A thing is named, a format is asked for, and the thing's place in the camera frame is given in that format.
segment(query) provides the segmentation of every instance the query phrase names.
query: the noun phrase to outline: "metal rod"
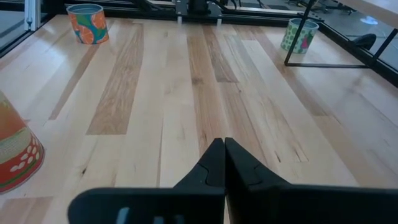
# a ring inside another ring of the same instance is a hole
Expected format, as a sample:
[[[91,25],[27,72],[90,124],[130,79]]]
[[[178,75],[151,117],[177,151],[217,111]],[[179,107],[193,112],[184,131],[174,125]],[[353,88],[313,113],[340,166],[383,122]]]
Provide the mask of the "metal rod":
[[[303,27],[304,27],[305,21],[306,21],[307,18],[308,18],[308,14],[309,14],[310,11],[311,11],[311,7],[312,7],[314,1],[315,1],[315,0],[310,0],[310,1],[308,2],[308,4],[307,4],[307,8],[306,8],[306,10],[305,10],[305,12],[304,12],[303,17],[301,18],[301,22],[300,22],[300,25],[298,26],[297,32],[296,32],[296,34],[295,34],[295,36],[294,36],[292,45],[290,46],[289,52],[287,52],[287,55],[286,55],[286,58],[285,58],[285,65],[286,65],[286,66],[287,66],[287,64],[289,63],[289,59],[290,59],[290,57],[292,56],[294,46],[296,45],[297,40],[299,39],[299,35],[300,35],[300,33],[301,33],[301,30],[302,30]]]
[[[307,68],[369,68],[367,65],[340,65],[322,63],[288,63],[286,66]]]
[[[397,35],[398,30],[394,29],[390,35],[387,37],[387,39],[384,41],[384,43],[380,46],[379,50],[373,55],[371,65],[374,65],[376,61],[379,59],[380,55],[383,53],[383,51],[386,49],[386,47],[390,44],[390,42],[394,39],[394,37]]]

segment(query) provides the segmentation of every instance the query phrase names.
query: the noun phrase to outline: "wooden tabletop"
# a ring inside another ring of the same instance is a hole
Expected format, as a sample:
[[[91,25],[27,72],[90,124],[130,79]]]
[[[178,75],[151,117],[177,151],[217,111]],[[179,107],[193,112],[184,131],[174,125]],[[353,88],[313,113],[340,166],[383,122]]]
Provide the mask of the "wooden tabletop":
[[[68,223],[95,187],[173,187],[225,137],[291,183],[398,187],[398,90],[372,70],[286,67],[281,27],[106,22],[85,45],[57,15],[0,58],[0,90],[46,149],[0,195],[0,223]],[[291,60],[359,63],[321,32]]]
[[[395,0],[338,1],[398,29],[398,4]]]

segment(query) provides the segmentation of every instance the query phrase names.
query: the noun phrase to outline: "wood plank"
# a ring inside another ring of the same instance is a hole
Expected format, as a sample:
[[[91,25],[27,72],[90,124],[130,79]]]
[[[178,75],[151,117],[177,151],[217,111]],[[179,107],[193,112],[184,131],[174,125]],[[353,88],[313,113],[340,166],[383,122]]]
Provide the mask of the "wood plank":
[[[262,151],[267,159],[267,166],[283,177],[296,176],[294,171],[286,169],[279,172],[279,167],[286,163],[308,161],[303,150],[292,133],[279,107],[269,98],[264,80],[238,37],[228,37],[228,44],[236,56],[236,64],[246,79],[239,85],[243,103],[252,125],[256,130]]]
[[[264,79],[264,88],[269,90],[270,97],[279,105],[308,158],[308,162],[282,167],[291,167],[290,169],[296,171],[296,176],[290,177],[289,180],[312,184],[358,185],[260,44],[257,41],[245,40],[244,46]]]
[[[241,26],[235,25],[234,29],[241,40],[255,40],[256,37],[252,33],[253,29],[258,29],[256,26]]]
[[[236,79],[241,82],[244,80],[244,75],[235,60],[235,56],[231,51],[229,44],[227,42],[227,38],[230,35],[237,35],[235,28],[231,24],[224,24],[225,26],[221,27],[213,27],[213,33],[215,34],[217,41],[220,45],[221,52],[223,53],[225,59],[228,61],[229,66],[231,67]]]
[[[68,178],[73,169],[73,160],[81,150],[116,56],[123,49],[126,39],[134,35],[130,22],[119,20],[113,26],[109,32],[110,40],[100,45],[58,118],[44,125],[36,125],[31,121],[35,134],[50,150],[40,170],[23,186],[10,192],[9,197],[57,195],[63,189],[75,188],[77,180]]]
[[[203,26],[207,48],[211,58],[211,64],[218,82],[238,82],[229,63],[224,56],[221,47],[217,41],[216,35],[213,33],[211,26]]]
[[[211,67],[205,38],[201,30],[188,35],[188,52],[193,85],[200,154],[214,138],[227,136],[225,113],[220,101],[220,90]]]
[[[371,69],[335,72],[329,76],[340,87],[361,95],[388,120],[398,126],[398,91],[395,86]]]
[[[58,101],[58,103],[55,105],[55,108],[53,109],[49,119],[54,120],[57,118],[58,114],[61,112],[63,106],[67,102],[70,94],[72,93],[73,89],[75,88],[76,84],[79,82],[81,76],[85,72],[88,64],[91,62],[91,59],[93,59],[94,54],[97,52],[99,45],[92,45],[84,54],[84,56],[81,58],[79,64],[76,67],[75,72],[73,73],[72,77],[69,79],[69,82],[67,83],[65,89],[63,90],[61,97]]]
[[[307,83],[328,105],[334,117],[345,127],[346,132],[357,148],[371,162],[376,172],[388,176],[386,187],[396,186],[398,167],[398,127],[384,116],[372,103],[354,88],[341,85],[334,78],[336,72],[350,76],[350,69],[322,70],[297,69],[296,74],[305,78]]]
[[[116,58],[87,134],[126,134],[144,53],[141,24]]]
[[[235,83],[220,83],[223,104],[227,114],[231,136],[248,152],[257,158],[265,166],[269,166],[267,158],[261,149],[257,134],[254,131],[252,121],[242,102],[240,93]]]
[[[172,22],[144,26],[144,58],[135,100],[122,146],[117,187],[155,187],[159,184],[159,158],[163,125],[163,69],[166,65],[167,29]]]
[[[334,117],[316,116],[314,120],[360,186],[379,188],[394,186],[393,181],[372,167]]]
[[[9,199],[0,211],[0,223],[42,223],[51,201],[52,197]]]
[[[199,160],[187,36],[183,29],[169,29],[168,38],[160,187],[173,187]]]
[[[306,83],[299,79],[300,77],[296,76],[290,67],[285,66],[284,59],[280,57],[278,50],[267,35],[260,28],[252,28],[251,32],[306,109],[315,116],[328,115],[324,107],[319,104],[321,101],[317,98],[317,94],[311,91],[311,88],[306,88]]]
[[[93,149],[85,165],[80,167],[80,181],[77,192],[83,192],[95,187],[114,187],[118,171],[123,135],[86,136],[93,137]]]

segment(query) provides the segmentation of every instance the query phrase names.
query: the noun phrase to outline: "orange cup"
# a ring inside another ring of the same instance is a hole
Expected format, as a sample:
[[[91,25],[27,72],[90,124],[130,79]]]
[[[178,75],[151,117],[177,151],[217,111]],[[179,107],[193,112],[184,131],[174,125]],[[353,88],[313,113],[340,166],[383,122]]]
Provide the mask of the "orange cup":
[[[43,158],[43,145],[0,91],[0,193],[31,177]]]

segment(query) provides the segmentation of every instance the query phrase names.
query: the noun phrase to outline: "orange fruit pattern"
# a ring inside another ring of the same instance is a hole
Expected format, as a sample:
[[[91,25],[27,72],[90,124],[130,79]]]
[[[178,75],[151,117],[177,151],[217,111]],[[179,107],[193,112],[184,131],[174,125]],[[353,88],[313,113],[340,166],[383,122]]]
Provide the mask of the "orange fruit pattern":
[[[104,11],[92,15],[91,22],[97,29],[104,29],[106,27]]]
[[[77,18],[74,14],[69,14],[70,22],[72,23],[72,28],[74,31],[79,31],[79,25],[77,24]]]
[[[79,25],[79,30],[80,39],[84,44],[92,44],[94,42],[94,34],[89,28]]]
[[[107,41],[109,39],[109,35],[108,35],[108,33],[106,33],[105,34],[105,36],[102,38],[102,39],[100,39],[100,40],[97,40],[97,44],[100,44],[100,43],[102,43],[102,42],[105,42],[105,41]]]

